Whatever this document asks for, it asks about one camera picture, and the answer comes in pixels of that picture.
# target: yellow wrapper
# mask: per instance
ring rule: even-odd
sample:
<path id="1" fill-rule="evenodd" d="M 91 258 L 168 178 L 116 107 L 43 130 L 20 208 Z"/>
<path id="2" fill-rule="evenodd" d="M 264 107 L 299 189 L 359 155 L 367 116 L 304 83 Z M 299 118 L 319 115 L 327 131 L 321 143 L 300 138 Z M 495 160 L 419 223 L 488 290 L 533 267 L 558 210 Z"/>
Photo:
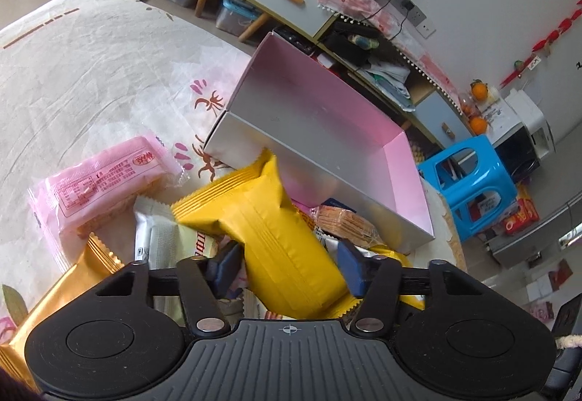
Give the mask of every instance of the yellow wrapper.
<path id="1" fill-rule="evenodd" d="M 272 312 L 333 319 L 357 304 L 291 203 L 269 150 L 172 206 L 176 221 L 244 245 L 250 289 Z"/>
<path id="2" fill-rule="evenodd" d="M 406 258 L 406 256 L 404 256 L 402 253 L 398 253 L 397 251 L 390 250 L 388 247 L 385 247 L 384 245 L 375 245 L 373 247 L 370 247 L 368 250 L 373 251 L 378 255 L 386 255 L 388 258 L 394 258 L 398 260 L 400 264 L 406 268 L 412 267 L 410 261 L 408 260 L 408 258 Z M 408 305 L 411 305 L 412 307 L 424 310 L 424 301 L 421 301 L 415 296 L 411 295 L 400 296 L 400 300 Z"/>
<path id="3" fill-rule="evenodd" d="M 29 388 L 37 391 L 38 388 L 24 361 L 24 344 L 30 332 L 51 314 L 122 267 L 123 263 L 113 255 L 113 252 L 91 234 L 77 263 L 60 277 L 28 313 L 14 338 L 0 345 L 0 367 L 14 379 L 26 383 Z"/>

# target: silver screw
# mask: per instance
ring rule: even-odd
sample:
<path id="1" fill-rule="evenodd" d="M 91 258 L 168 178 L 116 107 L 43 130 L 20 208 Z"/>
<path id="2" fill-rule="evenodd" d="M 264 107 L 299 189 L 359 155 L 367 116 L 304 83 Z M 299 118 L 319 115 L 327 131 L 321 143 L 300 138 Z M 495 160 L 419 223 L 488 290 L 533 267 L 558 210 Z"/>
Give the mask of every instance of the silver screw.
<path id="1" fill-rule="evenodd" d="M 377 332 L 384 328 L 384 324 L 374 317 L 366 317 L 356 322 L 356 327 L 362 332 Z"/>
<path id="2" fill-rule="evenodd" d="M 216 317 L 206 317 L 200 319 L 196 327 L 203 332 L 216 332 L 224 327 L 224 322 Z"/>

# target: black circular cover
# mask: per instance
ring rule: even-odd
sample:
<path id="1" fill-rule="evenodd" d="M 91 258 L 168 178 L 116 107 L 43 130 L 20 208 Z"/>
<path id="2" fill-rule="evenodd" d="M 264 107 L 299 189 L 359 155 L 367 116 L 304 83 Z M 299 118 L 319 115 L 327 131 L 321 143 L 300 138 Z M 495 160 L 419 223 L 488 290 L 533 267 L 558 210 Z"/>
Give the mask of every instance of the black circular cover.
<path id="1" fill-rule="evenodd" d="M 90 291 L 39 324 L 25 345 L 39 388 L 66 399 L 119 399 L 143 391 L 183 352 L 178 325 L 143 299 Z"/>
<path id="2" fill-rule="evenodd" d="M 555 358 L 547 328 L 498 296 L 455 296 L 404 323 L 395 348 L 407 371 L 461 399 L 509 399 L 539 389 Z"/>

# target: blue lid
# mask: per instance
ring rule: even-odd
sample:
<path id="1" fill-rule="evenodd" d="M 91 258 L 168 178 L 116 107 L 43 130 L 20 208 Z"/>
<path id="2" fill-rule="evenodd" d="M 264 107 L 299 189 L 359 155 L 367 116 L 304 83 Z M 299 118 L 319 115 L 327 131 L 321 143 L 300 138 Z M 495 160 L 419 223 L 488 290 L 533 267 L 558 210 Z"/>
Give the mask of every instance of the blue lid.
<path id="1" fill-rule="evenodd" d="M 232 0 L 222 0 L 222 5 L 231 12 L 237 13 L 251 20 L 256 20 L 259 16 L 259 13 L 257 11 L 241 7 L 240 5 L 236 5 L 232 3 Z"/>

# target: gray ribbed plate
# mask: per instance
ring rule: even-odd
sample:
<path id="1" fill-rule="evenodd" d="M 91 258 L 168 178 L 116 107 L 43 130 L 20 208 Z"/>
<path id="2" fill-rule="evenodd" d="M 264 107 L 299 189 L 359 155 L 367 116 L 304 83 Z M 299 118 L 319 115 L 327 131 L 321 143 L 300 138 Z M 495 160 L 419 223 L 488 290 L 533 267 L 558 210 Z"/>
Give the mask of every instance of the gray ribbed plate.
<path id="1" fill-rule="evenodd" d="M 49 400 L 58 398 L 47 396 Z M 339 321 L 250 321 L 200 340 L 167 380 L 125 401 L 444 401 L 400 368 L 379 340 Z M 523 400 L 542 400 L 530 394 Z"/>

